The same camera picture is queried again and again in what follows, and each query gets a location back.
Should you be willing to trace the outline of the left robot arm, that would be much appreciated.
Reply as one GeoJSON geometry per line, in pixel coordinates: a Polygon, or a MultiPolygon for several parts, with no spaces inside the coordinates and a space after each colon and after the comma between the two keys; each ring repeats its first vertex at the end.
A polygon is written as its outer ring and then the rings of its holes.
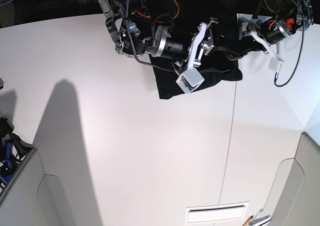
{"type": "Polygon", "coordinates": [[[268,46],[273,46],[307,30],[314,22],[311,0],[260,0],[252,18],[241,32],[240,45],[243,55],[267,48],[251,32],[268,46]]]}

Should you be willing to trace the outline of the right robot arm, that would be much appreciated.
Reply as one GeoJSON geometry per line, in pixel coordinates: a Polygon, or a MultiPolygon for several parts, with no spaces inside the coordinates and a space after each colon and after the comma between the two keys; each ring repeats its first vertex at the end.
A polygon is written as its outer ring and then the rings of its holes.
{"type": "Polygon", "coordinates": [[[97,0],[117,53],[179,76],[242,79],[237,17],[222,0],[97,0]]]}

